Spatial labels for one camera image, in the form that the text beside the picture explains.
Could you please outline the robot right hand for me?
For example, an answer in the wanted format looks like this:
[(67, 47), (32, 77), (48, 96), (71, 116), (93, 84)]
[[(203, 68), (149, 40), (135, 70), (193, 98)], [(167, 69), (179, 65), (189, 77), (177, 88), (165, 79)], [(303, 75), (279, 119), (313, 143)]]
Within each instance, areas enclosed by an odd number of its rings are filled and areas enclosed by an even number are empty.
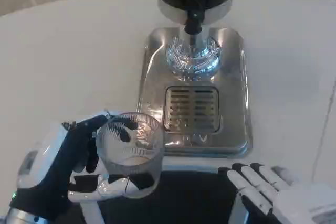
[(235, 199), (229, 223), (335, 223), (335, 190), (259, 163), (218, 169)]

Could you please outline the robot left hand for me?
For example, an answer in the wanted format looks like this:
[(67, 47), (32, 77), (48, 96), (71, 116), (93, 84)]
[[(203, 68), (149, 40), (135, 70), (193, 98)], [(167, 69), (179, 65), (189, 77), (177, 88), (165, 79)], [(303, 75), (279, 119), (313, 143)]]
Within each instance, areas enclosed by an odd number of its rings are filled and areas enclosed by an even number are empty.
[(155, 118), (136, 112), (55, 124), (25, 156), (4, 222), (51, 223), (79, 203), (93, 204), (87, 223), (103, 223), (99, 201), (156, 189), (164, 136)]

